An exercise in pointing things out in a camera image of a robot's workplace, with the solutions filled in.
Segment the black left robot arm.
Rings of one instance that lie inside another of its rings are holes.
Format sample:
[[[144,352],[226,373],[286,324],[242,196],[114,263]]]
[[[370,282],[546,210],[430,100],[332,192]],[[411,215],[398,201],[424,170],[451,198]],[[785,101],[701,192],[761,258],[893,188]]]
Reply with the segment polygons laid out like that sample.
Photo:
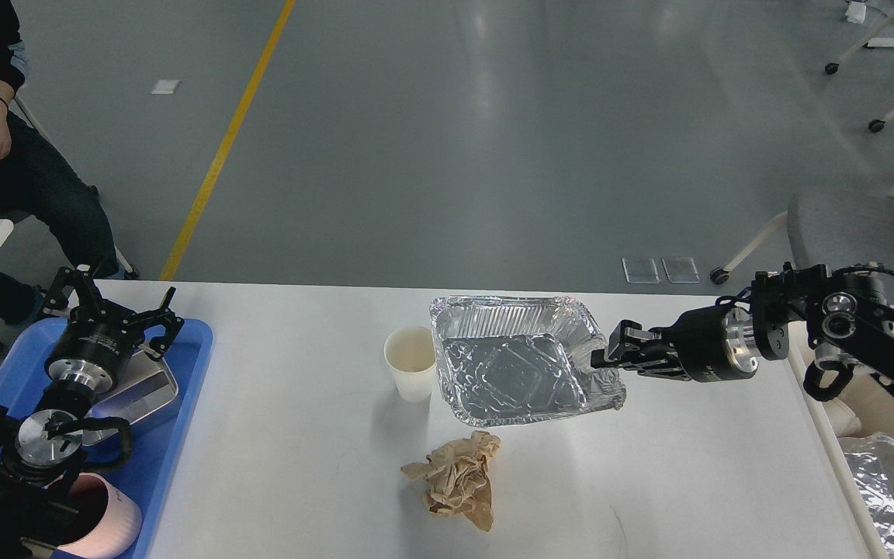
[[[174,287],[159,307],[137,312],[104,298],[95,275],[93,266],[59,269],[38,310],[39,318],[67,318],[43,365],[50,385],[25,418],[0,406],[0,558],[61,545],[77,523],[70,491],[78,475],[109,473],[131,459],[127,418],[90,411],[120,384],[134,354],[158,361],[185,324],[171,308]]]

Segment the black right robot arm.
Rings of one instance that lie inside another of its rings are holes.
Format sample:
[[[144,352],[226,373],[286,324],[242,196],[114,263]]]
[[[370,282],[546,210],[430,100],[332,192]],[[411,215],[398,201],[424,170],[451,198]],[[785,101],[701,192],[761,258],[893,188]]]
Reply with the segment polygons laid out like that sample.
[[[621,321],[607,347],[592,352],[591,365],[668,380],[746,380],[760,359],[788,356],[788,326],[802,322],[813,351],[802,386],[813,400],[840,396],[858,366],[884,378],[894,397],[894,307],[880,275],[894,277],[894,270],[784,264],[780,272],[758,272],[736,296],[685,311],[672,325],[645,329]]]

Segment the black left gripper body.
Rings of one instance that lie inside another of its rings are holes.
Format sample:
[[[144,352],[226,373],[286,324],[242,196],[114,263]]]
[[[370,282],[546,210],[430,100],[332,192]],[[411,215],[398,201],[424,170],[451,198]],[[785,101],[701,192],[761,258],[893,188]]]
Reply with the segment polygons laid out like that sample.
[[[141,343],[141,330],[122,322],[71,321],[45,361],[52,380],[74,380],[96,393],[107,393],[120,382]]]

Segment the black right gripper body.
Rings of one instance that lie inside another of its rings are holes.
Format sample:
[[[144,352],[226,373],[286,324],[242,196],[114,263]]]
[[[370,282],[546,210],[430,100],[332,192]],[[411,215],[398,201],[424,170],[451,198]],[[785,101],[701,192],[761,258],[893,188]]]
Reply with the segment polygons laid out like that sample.
[[[746,380],[758,371],[751,315],[737,305],[686,311],[668,327],[668,342],[696,382]]]

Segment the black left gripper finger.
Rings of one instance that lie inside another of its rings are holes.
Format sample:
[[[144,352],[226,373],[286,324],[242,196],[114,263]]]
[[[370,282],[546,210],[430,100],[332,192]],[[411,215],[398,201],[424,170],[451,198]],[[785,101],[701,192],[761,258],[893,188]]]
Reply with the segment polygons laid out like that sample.
[[[164,358],[185,323],[185,319],[171,309],[175,293],[176,287],[169,287],[157,308],[133,315],[133,347],[143,351],[153,361]],[[162,328],[162,332],[148,338],[146,331],[153,327]]]
[[[97,266],[77,265],[60,268],[43,295],[40,320],[64,318],[78,325],[103,325],[110,322],[110,302],[104,300],[95,284]]]

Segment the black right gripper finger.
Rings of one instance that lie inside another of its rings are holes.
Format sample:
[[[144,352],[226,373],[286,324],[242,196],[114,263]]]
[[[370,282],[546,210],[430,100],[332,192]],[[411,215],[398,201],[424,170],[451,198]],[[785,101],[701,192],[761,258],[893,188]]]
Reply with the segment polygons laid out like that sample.
[[[620,321],[609,336],[608,357],[677,356],[677,350],[667,338],[668,332],[667,326],[645,329],[634,321]]]
[[[615,368],[635,372],[642,377],[665,380],[691,381],[692,377],[684,370],[677,355],[669,352],[666,355],[642,355],[636,352],[610,360],[604,351],[593,351],[590,356],[593,369]]]

